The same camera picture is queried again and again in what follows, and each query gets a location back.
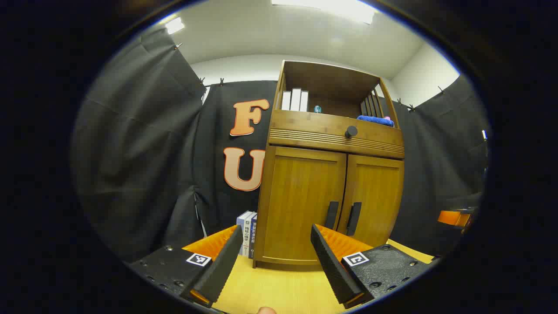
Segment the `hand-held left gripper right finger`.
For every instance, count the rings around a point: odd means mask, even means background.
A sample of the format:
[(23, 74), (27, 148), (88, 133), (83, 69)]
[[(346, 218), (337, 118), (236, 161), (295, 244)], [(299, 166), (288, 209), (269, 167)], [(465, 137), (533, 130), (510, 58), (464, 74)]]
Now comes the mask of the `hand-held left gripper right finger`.
[(376, 247), (314, 224), (310, 240), (337, 301), (345, 309), (391, 294), (436, 265), (436, 256), (393, 244)]

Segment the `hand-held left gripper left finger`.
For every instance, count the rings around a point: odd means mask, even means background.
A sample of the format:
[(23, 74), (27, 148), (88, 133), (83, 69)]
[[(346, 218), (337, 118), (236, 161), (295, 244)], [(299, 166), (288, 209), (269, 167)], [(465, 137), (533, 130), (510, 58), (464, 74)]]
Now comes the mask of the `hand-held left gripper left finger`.
[(185, 244), (172, 242), (129, 264), (161, 290), (211, 308), (218, 301), (243, 244), (240, 226)]

